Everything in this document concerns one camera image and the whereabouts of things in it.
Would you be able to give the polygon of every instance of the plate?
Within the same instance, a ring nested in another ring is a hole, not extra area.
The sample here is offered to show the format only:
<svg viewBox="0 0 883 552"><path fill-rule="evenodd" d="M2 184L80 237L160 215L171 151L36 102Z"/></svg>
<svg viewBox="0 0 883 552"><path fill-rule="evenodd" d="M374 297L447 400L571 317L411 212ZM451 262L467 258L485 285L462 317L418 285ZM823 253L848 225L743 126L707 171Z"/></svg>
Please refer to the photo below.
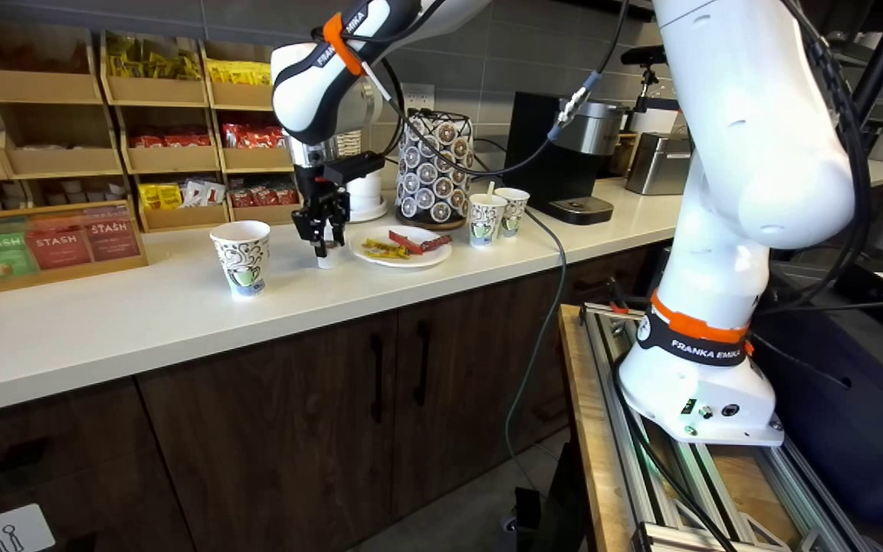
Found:
<svg viewBox="0 0 883 552"><path fill-rule="evenodd" d="M441 233L433 233L424 228L378 228L378 231L363 231L363 233L352 237L348 253L366 263L395 266L395 269L424 269L424 266L445 263L451 258L451 242L445 242L441 249L424 253L424 256L408 256L408 258L370 258L361 253L363 238L389 242L389 233L402 233L411 242L441 238Z"/></svg>

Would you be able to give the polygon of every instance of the kitchen counter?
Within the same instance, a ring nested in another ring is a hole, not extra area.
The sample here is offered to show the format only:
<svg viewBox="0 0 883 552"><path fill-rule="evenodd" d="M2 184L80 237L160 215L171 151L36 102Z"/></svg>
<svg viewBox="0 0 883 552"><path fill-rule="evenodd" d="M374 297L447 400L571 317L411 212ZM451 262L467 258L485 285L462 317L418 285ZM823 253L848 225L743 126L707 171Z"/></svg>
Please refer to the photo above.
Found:
<svg viewBox="0 0 883 552"><path fill-rule="evenodd" d="M593 196L613 202L613 222L543 219L566 262L675 233L676 196L635 196L617 180L602 180ZM389 225L348 225L346 238ZM452 256L430 269L370 266L346 249L316 266L313 249L286 225L272 228L264 295L237 300L204 228L146 233L143 249L150 263L138 269L0 292L0 407L559 266L553 242L532 222L494 249L468 249L459 231Z"/></svg>

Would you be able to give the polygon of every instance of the patterned bag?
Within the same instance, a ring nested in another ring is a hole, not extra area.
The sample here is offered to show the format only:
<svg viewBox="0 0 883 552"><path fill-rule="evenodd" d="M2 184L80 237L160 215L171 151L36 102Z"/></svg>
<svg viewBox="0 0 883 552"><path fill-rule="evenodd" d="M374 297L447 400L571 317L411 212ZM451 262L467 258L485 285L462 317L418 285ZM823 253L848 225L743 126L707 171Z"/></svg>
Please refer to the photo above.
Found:
<svg viewBox="0 0 883 552"><path fill-rule="evenodd" d="M472 121L447 111L411 111L408 121L433 147L404 126L395 219L413 228L456 231L467 225L468 175L451 162L472 162Z"/></svg>

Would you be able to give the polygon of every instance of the floor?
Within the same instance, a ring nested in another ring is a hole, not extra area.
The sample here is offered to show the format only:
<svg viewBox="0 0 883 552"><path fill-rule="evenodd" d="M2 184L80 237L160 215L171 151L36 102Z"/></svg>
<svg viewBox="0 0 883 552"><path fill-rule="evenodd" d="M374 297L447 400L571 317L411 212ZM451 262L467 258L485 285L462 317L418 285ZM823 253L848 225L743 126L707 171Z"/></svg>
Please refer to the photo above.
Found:
<svg viewBox="0 0 883 552"><path fill-rule="evenodd" d="M502 462L494 473L418 509L384 533L359 542L352 552L513 552L515 533L502 530L515 509L515 488L538 488L545 497L566 434L553 434Z"/></svg>

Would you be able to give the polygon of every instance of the white countertop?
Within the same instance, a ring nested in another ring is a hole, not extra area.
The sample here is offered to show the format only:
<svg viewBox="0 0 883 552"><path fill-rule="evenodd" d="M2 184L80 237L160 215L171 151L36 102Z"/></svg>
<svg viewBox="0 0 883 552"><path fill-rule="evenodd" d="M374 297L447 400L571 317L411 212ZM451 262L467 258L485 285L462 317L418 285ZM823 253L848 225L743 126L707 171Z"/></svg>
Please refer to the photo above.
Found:
<svg viewBox="0 0 883 552"><path fill-rule="evenodd" d="M566 262L675 231L676 196L635 196L613 180L602 180L596 196L613 202L606 225L543 219ZM389 215L348 225L346 238L389 225ZM269 282L237 300L204 231L146 233L143 245L150 263L138 269L0 292L0 407L559 266L553 242L532 222L494 249L468 249L459 231L452 256L430 269L370 266L346 249L316 266L294 228L272 228Z"/></svg>

